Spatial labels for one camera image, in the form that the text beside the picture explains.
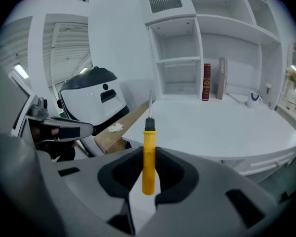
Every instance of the gray book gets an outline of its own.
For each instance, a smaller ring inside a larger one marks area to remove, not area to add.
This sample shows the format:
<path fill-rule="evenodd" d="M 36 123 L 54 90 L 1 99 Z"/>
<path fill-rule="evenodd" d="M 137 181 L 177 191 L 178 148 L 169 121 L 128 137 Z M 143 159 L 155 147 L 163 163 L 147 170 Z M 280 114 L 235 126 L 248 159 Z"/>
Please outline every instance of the gray book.
<path fill-rule="evenodd" d="M 219 58 L 219 77 L 218 77 L 218 89 L 216 98 L 222 100 L 223 93 L 227 84 L 227 60 L 225 58 Z"/>

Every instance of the red book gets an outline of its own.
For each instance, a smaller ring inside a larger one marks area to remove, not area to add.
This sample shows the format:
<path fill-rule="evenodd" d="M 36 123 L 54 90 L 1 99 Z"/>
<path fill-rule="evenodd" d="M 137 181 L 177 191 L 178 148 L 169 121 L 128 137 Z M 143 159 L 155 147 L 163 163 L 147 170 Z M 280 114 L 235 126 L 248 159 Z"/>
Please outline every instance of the red book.
<path fill-rule="evenodd" d="M 204 79 L 202 101 L 209 100 L 209 92 L 211 88 L 211 64 L 204 63 Z"/>

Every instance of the crumpled paper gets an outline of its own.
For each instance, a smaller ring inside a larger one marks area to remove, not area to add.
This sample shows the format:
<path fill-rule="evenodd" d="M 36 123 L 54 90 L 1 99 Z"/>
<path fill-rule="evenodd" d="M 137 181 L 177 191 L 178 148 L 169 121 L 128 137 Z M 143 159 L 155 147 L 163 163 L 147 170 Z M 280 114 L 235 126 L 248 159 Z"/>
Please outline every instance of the crumpled paper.
<path fill-rule="evenodd" d="M 116 123 L 115 125 L 111 125 L 108 129 L 110 132 L 119 132 L 123 130 L 123 125 L 120 123 Z"/>

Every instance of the ceiling light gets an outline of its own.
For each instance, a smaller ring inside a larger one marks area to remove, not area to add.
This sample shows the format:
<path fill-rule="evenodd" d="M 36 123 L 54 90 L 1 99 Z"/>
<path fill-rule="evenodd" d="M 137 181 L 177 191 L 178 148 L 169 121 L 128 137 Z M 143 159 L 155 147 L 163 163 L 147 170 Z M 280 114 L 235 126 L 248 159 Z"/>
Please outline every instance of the ceiling light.
<path fill-rule="evenodd" d="M 88 68 L 84 68 L 83 70 L 80 71 L 80 74 L 82 74 L 85 70 L 87 70 Z"/>
<path fill-rule="evenodd" d="M 296 66 L 295 65 L 291 65 L 291 68 L 296 71 Z"/>
<path fill-rule="evenodd" d="M 29 75 L 25 72 L 25 70 L 22 68 L 21 64 L 18 63 L 14 65 L 13 67 L 24 79 L 29 78 Z"/>

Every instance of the book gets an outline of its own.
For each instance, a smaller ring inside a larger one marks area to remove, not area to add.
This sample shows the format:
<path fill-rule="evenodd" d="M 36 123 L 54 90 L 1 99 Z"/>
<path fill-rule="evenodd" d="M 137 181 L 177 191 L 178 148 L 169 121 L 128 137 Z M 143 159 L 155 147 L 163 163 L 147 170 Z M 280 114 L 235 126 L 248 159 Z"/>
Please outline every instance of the book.
<path fill-rule="evenodd" d="M 202 101 L 209 100 L 210 88 L 211 88 L 211 64 L 204 63 Z"/>
<path fill-rule="evenodd" d="M 227 84 L 227 60 L 219 58 L 219 76 L 218 76 L 218 89 L 216 98 L 222 100 L 223 94 Z"/>

